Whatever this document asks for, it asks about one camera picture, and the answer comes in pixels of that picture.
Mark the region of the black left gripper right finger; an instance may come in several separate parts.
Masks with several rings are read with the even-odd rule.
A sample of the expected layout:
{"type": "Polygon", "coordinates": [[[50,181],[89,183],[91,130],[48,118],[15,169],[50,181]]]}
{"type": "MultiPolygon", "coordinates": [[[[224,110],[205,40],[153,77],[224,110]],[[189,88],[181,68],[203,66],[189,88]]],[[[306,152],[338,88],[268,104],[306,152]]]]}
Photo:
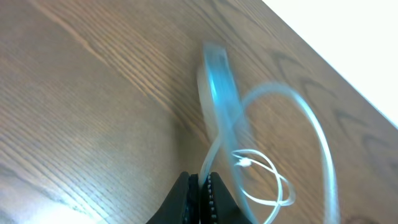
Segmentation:
{"type": "Polygon", "coordinates": [[[200,223],[251,224],[216,172],[208,175],[200,191],[200,223]]]}

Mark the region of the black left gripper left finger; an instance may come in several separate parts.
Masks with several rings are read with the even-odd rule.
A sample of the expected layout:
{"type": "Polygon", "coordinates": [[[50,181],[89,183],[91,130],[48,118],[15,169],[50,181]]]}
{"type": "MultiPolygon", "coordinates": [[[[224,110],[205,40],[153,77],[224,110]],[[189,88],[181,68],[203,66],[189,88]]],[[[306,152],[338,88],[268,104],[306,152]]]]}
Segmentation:
{"type": "Polygon", "coordinates": [[[198,174],[182,172],[147,224],[199,224],[198,174]]]}

